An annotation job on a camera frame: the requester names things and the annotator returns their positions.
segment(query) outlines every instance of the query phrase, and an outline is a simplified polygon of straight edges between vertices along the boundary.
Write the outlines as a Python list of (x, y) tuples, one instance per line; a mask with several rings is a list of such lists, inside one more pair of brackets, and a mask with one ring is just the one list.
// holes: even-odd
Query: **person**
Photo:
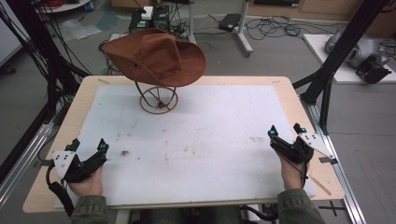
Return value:
[[(288, 223), (325, 223), (323, 218), (321, 217), (318, 209), (313, 205), (309, 197), (307, 196), (305, 190), (302, 189), (302, 179), (301, 179), (301, 164), (294, 164), (286, 159), (284, 159), (281, 155), (278, 155), (281, 162), (281, 175), (284, 182), (285, 191), (279, 193), (277, 195), (278, 199), (278, 217), (280, 224), (288, 224)], [(103, 185), (102, 185), (102, 169), (100, 167), (92, 176), (88, 179), (80, 183), (70, 183), (70, 189), (77, 194), (79, 197), (76, 208), (71, 216), (72, 223), (74, 224), (88, 224), (88, 223), (107, 223), (107, 210), (106, 210), (106, 198), (102, 196), (103, 193)], [(237, 219), (237, 223), (242, 223), (240, 216), (233, 216), (234, 214), (240, 214), (238, 206), (219, 206), (213, 207), (215, 209), (202, 208), (207, 209), (207, 211), (203, 211), (205, 214), (201, 222), (209, 223), (209, 219), (216, 216), (216, 214), (221, 214), (224, 212), (230, 212), (231, 210), (235, 210), (227, 214), (227, 216), (218, 216), (218, 217), (227, 217), (228, 219)], [(161, 209), (151, 209), (145, 210), (147, 213), (142, 214), (142, 218), (155, 216), (155, 217), (163, 217), (166, 219), (166, 215), (170, 215), (171, 217), (180, 217), (174, 216), (174, 214), (169, 214), (169, 211), (162, 212)], [(170, 210), (172, 212), (180, 211), (178, 209)], [(217, 223), (228, 223), (224, 220), (219, 220)]]

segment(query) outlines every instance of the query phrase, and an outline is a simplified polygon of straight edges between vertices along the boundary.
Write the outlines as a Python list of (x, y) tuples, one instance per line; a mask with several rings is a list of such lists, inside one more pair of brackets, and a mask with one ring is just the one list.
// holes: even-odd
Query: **brown cowboy hat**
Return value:
[(158, 29), (139, 31), (103, 45), (108, 58), (129, 79), (149, 85), (182, 87), (198, 80), (206, 58), (190, 42)]

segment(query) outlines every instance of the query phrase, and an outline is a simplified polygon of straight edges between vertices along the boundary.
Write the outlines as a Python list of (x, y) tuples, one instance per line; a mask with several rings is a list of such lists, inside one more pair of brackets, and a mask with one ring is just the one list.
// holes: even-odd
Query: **hat brim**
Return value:
[(170, 77), (157, 78), (145, 65), (134, 59), (143, 36), (164, 34), (158, 29), (146, 29), (103, 45), (103, 51), (129, 79), (155, 86), (183, 87), (198, 80), (205, 71), (206, 58), (202, 50), (190, 42), (177, 41), (181, 69)]

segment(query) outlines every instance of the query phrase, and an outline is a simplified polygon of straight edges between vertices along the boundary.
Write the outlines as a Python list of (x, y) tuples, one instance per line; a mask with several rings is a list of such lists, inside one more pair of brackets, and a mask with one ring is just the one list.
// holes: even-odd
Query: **wire hat stand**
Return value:
[(153, 115), (161, 115), (173, 110), (178, 103), (176, 87), (155, 86), (142, 91), (137, 82), (134, 83), (140, 93), (139, 104), (143, 110)]

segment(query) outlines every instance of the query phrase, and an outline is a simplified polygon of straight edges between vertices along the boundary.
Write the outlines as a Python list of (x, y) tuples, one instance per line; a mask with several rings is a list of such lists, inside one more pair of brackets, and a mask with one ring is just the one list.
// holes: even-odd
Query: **black metal frame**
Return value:
[[(76, 94), (79, 84), (77, 83), (73, 73), (80, 77), (89, 76), (88, 73), (74, 66), (68, 62), (61, 54), (53, 42), (50, 32), (44, 26), (42, 20), (40, 20), (35, 6), (32, 5), (30, 0), (7, 0), (8, 6), (14, 12), (15, 16), (20, 21), (21, 25), (25, 29), (26, 33), (30, 36), (31, 41), (36, 47), (37, 53), (42, 57), (47, 64), (47, 71), (44, 72), (47, 76), (47, 93), (48, 101), (42, 108), (40, 113), (36, 116), (33, 123), (30, 125), (28, 130), (24, 133), (17, 145), (8, 154), (5, 161), (0, 166), (0, 184), (6, 179), (8, 173), (11, 171), (14, 164), (18, 161), (23, 151), (27, 148), (35, 133), (38, 131), (43, 123), (50, 122), (51, 118), (56, 113), (56, 105), (60, 98), (60, 92), (63, 95)], [(22, 46), (29, 55), (37, 61), (35, 54), (33, 53), (32, 47), (25, 42), (25, 40), (16, 32), (15, 28), (11, 23), (7, 21), (2, 15), (1, 19), (5, 22), (11, 32), (18, 38)]]
[(309, 105), (314, 105), (323, 92), (319, 126), (327, 135), (327, 119), (329, 114), (330, 95), (332, 91), (332, 79), (335, 72), (347, 58), (347, 55), (355, 47), (370, 24), (377, 17), (387, 0), (365, 0), (352, 18), (351, 22), (335, 44), (332, 52), (317, 72), (293, 83), (294, 89), (310, 83), (305, 93), (301, 94), (301, 100)]

